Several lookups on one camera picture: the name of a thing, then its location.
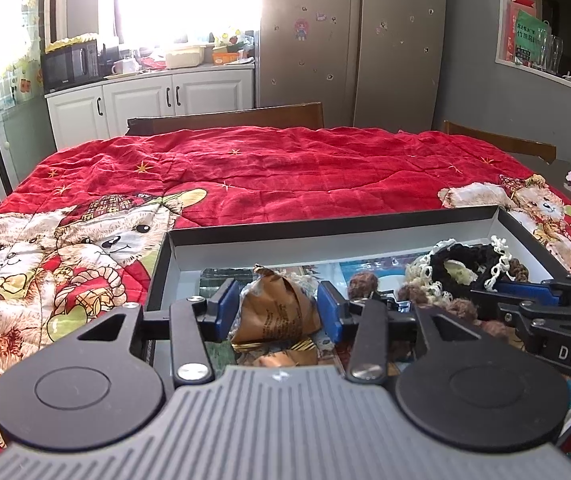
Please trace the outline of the brown fuzzy claw clip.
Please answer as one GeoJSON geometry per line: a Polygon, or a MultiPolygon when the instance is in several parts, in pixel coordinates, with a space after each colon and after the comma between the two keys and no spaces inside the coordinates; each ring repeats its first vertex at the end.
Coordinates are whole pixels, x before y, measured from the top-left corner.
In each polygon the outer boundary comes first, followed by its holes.
{"type": "Polygon", "coordinates": [[[378,299],[380,297],[379,279],[372,272],[357,272],[348,282],[347,293],[351,301],[378,299]]]}
{"type": "Polygon", "coordinates": [[[427,292],[418,285],[401,286],[395,292],[395,299],[397,301],[409,301],[415,309],[438,308],[444,310],[504,342],[509,342],[513,335],[513,331],[500,321],[481,321],[477,316],[476,307],[468,299],[430,298],[427,292]]]}

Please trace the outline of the black white-trim scrunchie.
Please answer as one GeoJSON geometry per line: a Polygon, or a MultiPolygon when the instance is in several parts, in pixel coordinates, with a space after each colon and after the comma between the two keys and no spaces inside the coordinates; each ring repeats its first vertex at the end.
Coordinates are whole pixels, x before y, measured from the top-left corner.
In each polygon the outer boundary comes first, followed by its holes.
{"type": "Polygon", "coordinates": [[[489,244],[465,245],[453,238],[429,255],[430,278],[443,292],[462,297],[471,290],[493,292],[512,259],[506,240],[491,237],[489,244]]]}

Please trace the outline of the brown Choco Magic pyramid packet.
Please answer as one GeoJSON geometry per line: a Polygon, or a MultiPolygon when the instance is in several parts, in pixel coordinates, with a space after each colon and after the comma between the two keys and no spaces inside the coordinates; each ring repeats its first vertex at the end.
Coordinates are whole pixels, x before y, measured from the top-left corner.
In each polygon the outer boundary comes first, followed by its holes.
{"type": "Polygon", "coordinates": [[[315,366],[319,362],[316,349],[293,350],[285,349],[276,352],[268,352],[258,356],[252,363],[255,367],[298,367],[315,366]]]}

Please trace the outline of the cream crochet scrunchie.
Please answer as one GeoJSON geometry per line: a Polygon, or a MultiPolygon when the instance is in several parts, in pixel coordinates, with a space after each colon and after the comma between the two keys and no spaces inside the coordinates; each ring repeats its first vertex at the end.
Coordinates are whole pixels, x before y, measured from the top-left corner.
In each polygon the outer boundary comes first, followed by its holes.
{"type": "Polygon", "coordinates": [[[453,301],[453,295],[447,292],[440,281],[433,278],[430,255],[420,256],[407,264],[405,284],[410,286],[412,292],[419,292],[417,304],[445,308],[453,301]]]}

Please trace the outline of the dark brown braided scrunchie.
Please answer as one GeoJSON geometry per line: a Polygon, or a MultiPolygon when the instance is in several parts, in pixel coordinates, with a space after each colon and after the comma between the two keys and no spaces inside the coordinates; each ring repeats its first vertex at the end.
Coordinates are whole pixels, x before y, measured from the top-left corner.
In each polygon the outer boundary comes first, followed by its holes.
{"type": "Polygon", "coordinates": [[[511,281],[519,283],[527,283],[529,281],[529,271],[528,268],[520,262],[517,258],[512,258],[509,261],[509,269],[507,272],[507,277],[511,281]]]}

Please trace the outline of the black shallow cardboard box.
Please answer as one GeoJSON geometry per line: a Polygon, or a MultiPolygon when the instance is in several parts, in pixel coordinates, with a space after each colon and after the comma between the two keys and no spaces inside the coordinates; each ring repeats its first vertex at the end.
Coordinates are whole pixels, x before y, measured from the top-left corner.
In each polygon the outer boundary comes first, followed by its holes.
{"type": "MultiPolygon", "coordinates": [[[[430,255],[452,238],[465,245],[504,238],[530,283],[568,273],[516,218],[498,206],[438,209],[302,222],[171,231],[148,302],[165,311],[196,296],[206,269],[271,269],[430,255]]],[[[430,309],[387,310],[389,341],[415,344],[415,360],[394,380],[392,402],[412,425],[461,450],[508,453],[571,434],[570,389],[548,362],[430,309]]]]}

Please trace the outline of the red quilted bear blanket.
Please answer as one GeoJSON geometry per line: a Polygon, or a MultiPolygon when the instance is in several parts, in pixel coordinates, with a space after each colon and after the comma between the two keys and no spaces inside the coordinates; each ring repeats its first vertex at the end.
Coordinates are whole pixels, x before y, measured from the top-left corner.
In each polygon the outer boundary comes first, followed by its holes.
{"type": "Polygon", "coordinates": [[[172,381],[148,310],[171,231],[503,208],[571,274],[571,203],[484,141],[438,131],[227,127],[90,141],[0,203],[0,479],[571,479],[571,434],[461,450],[357,385],[321,328],[207,341],[215,379],[172,381]],[[315,366],[255,367],[316,349],[315,366]]]}

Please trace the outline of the wooden chair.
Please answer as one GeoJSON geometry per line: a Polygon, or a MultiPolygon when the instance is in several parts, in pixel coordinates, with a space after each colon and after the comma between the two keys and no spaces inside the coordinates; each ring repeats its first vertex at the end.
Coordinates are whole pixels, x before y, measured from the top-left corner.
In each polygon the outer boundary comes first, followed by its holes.
{"type": "Polygon", "coordinates": [[[479,129],[465,127],[455,122],[445,120],[443,131],[447,134],[459,134],[459,136],[469,136],[470,138],[482,140],[493,144],[504,152],[520,155],[535,156],[552,164],[557,159],[557,148],[548,143],[541,143],[531,140],[515,138],[514,136],[504,136],[503,134],[491,133],[479,129]]]}
{"type": "Polygon", "coordinates": [[[181,129],[200,130],[238,126],[320,129],[325,126],[325,118],[322,104],[311,102],[234,112],[176,117],[137,117],[130,118],[127,125],[127,136],[155,136],[181,129]]]}

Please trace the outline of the white kitchen cabinet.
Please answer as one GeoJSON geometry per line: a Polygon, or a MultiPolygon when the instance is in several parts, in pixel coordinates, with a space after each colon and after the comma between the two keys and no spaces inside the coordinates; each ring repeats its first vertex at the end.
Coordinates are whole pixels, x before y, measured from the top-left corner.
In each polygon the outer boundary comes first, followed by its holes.
{"type": "Polygon", "coordinates": [[[254,107],[255,63],[122,75],[46,96],[59,151],[121,136],[130,118],[189,116],[254,107]]]}

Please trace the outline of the steel double-door refrigerator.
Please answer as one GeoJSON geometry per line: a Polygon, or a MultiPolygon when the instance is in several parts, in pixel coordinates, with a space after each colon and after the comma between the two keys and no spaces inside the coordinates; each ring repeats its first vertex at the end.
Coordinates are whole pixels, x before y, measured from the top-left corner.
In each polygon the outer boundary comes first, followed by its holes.
{"type": "Polygon", "coordinates": [[[260,106],[319,102],[329,127],[432,127],[446,0],[262,0],[260,106]]]}

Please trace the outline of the black microwave oven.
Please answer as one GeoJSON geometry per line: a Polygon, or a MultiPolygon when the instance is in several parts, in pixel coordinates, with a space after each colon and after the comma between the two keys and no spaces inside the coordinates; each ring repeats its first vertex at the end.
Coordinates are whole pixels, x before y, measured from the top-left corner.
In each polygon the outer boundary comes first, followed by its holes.
{"type": "Polygon", "coordinates": [[[95,39],[68,44],[41,55],[44,92],[91,84],[101,79],[95,39]]]}

